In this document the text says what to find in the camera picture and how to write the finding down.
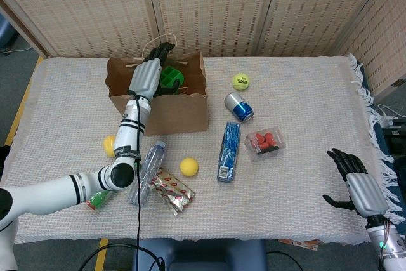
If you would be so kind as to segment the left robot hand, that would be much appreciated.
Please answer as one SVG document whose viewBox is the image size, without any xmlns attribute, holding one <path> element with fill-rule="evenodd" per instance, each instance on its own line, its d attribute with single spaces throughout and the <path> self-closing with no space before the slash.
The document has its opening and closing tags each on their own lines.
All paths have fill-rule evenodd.
<svg viewBox="0 0 406 271">
<path fill-rule="evenodd" d="M 136 99 L 142 97 L 151 102 L 156 96 L 174 94 L 179 89 L 179 81 L 175 81 L 171 88 L 160 86 L 162 67 L 174 47 L 175 44 L 164 42 L 151 50 L 134 70 L 128 89 L 129 95 Z"/>
</svg>

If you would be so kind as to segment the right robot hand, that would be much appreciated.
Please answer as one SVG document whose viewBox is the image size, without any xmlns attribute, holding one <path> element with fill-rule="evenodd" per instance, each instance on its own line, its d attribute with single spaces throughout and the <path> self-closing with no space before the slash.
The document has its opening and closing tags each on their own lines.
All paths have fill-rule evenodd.
<svg viewBox="0 0 406 271">
<path fill-rule="evenodd" d="M 335 201 L 324 194 L 324 200 L 339 209 L 356 211 L 361 217 L 384 216 L 389 210 L 387 200 L 376 179 L 368 173 L 363 162 L 353 154 L 333 148 L 327 155 L 336 164 L 349 193 L 348 201 Z"/>
</svg>

